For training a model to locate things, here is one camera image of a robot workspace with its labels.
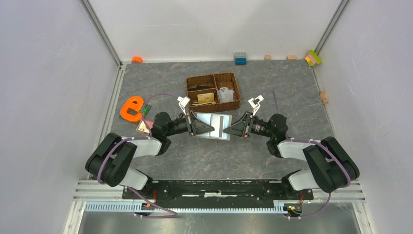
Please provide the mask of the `white VIP card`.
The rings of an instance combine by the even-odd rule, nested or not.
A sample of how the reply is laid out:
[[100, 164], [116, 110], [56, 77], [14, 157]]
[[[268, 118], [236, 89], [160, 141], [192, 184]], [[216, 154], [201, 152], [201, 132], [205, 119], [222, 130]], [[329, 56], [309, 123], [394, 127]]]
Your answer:
[[229, 127], [231, 123], [230, 115], [215, 115], [211, 116], [210, 125], [214, 127], [214, 130], [209, 133], [211, 138], [220, 140], [229, 140], [230, 136], [224, 133], [224, 129]]

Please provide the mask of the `grey card holder wallet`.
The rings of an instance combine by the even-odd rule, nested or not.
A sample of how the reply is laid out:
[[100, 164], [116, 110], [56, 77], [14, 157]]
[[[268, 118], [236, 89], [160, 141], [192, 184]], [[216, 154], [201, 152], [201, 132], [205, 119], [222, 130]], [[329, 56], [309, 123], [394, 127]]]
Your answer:
[[[203, 121], [204, 123], [207, 123], [207, 124], [210, 125], [211, 116], [212, 116], [213, 114], [214, 114], [214, 113], [197, 113], [196, 117], [197, 117], [199, 120]], [[198, 137], [207, 138], [207, 139], [215, 139], [215, 138], [211, 138], [211, 137], [209, 136], [209, 133], [205, 133], [205, 134], [198, 135]]]

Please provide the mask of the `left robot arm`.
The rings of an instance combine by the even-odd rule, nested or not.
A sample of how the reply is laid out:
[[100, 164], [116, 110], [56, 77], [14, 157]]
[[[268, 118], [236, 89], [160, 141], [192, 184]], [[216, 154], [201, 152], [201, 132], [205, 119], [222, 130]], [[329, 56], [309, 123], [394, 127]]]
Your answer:
[[150, 137], [122, 137], [116, 133], [107, 134], [85, 164], [88, 173], [99, 183], [111, 187], [118, 185], [132, 187], [140, 198], [152, 195], [150, 177], [132, 169], [131, 161], [141, 156], [160, 156], [170, 146], [169, 136], [186, 133], [190, 136], [214, 131], [214, 127], [199, 120], [192, 111], [171, 119], [166, 112], [159, 112], [151, 128]]

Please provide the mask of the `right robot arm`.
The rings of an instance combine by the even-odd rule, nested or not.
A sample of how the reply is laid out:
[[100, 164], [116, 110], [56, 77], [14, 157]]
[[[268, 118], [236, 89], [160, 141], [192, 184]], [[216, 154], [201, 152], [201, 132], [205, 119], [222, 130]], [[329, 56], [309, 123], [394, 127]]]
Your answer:
[[224, 133], [249, 137], [250, 134], [268, 137], [269, 153], [278, 158], [305, 161], [309, 169], [286, 176], [281, 186], [282, 195], [294, 199], [301, 190], [319, 188], [332, 193], [338, 188], [348, 187], [360, 176], [359, 168], [336, 138], [328, 136], [321, 140], [305, 140], [288, 137], [287, 118], [274, 114], [264, 121], [250, 112], [223, 130]]

